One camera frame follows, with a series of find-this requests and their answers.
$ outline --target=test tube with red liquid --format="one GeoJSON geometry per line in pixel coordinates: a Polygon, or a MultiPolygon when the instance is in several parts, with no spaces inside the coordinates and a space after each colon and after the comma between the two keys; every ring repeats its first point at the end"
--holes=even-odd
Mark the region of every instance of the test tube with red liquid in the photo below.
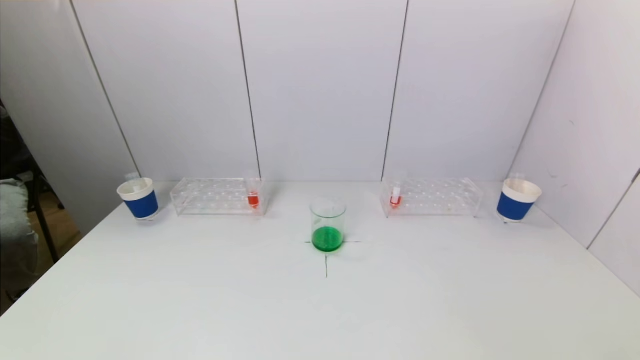
{"type": "Polygon", "coordinates": [[[397,209],[402,203],[402,187],[405,178],[405,172],[397,172],[390,177],[391,197],[389,198],[389,205],[391,205],[392,209],[397,209]]]}
{"type": "Polygon", "coordinates": [[[249,202],[249,206],[253,209],[257,209],[260,206],[260,188],[262,180],[254,177],[246,177],[244,179],[244,185],[246,186],[246,198],[249,202]]]}

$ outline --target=blue cup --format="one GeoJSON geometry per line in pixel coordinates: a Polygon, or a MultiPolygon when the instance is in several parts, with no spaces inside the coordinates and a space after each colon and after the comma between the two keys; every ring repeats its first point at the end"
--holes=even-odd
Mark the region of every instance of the blue cup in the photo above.
{"type": "Polygon", "coordinates": [[[147,177],[133,179],[120,185],[118,195],[138,220],[146,220],[158,211],[154,182],[147,177]]]}
{"type": "Polygon", "coordinates": [[[542,195],[542,190],[523,179],[506,179],[498,202],[498,214],[507,222],[520,222],[542,195]]]}

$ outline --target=beaker with green liquid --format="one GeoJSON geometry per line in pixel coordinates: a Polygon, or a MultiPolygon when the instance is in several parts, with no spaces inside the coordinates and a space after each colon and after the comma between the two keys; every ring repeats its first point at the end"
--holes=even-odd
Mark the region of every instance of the beaker with green liquid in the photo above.
{"type": "Polygon", "coordinates": [[[319,197],[311,203],[311,243],[324,252],[337,250],[344,239],[346,204],[335,197],[319,197]]]}

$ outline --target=white wall panel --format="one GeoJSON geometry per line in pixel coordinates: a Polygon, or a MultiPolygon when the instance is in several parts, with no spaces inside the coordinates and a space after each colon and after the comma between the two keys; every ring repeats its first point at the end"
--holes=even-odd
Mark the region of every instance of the white wall panel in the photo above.
{"type": "Polygon", "coordinates": [[[238,0],[262,174],[380,180],[406,0],[238,0]]]}
{"type": "Polygon", "coordinates": [[[640,167],[640,2],[576,3],[513,170],[587,247],[640,167]]]}
{"type": "Polygon", "coordinates": [[[257,175],[233,1],[74,4],[144,176],[257,175]]]}
{"type": "Polygon", "coordinates": [[[116,188],[136,168],[68,1],[0,1],[0,96],[88,233],[122,203],[116,188]]]}
{"type": "Polygon", "coordinates": [[[640,296],[640,181],[636,181],[589,248],[640,296]]]}
{"type": "Polygon", "coordinates": [[[502,180],[573,0],[411,0],[386,170],[502,180]]]}

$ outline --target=wooden floor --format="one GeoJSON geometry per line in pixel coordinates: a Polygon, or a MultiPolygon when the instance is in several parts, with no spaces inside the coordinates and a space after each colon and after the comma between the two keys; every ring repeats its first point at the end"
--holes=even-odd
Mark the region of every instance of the wooden floor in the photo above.
{"type": "MultiPolygon", "coordinates": [[[[67,213],[67,210],[58,209],[58,199],[53,193],[43,193],[40,196],[40,205],[44,212],[44,217],[47,219],[49,225],[49,231],[53,242],[56,244],[58,255],[64,256],[72,247],[74,247],[80,240],[82,240],[82,234],[78,231],[73,220],[67,213]]],[[[42,228],[40,222],[36,216],[35,211],[30,212],[29,221],[33,230],[38,233],[38,267],[37,273],[43,275],[53,266],[53,260],[47,247],[47,242],[44,240],[42,234],[42,228]]],[[[3,314],[10,306],[11,302],[6,296],[4,290],[0,294],[0,315],[3,314]]]]}

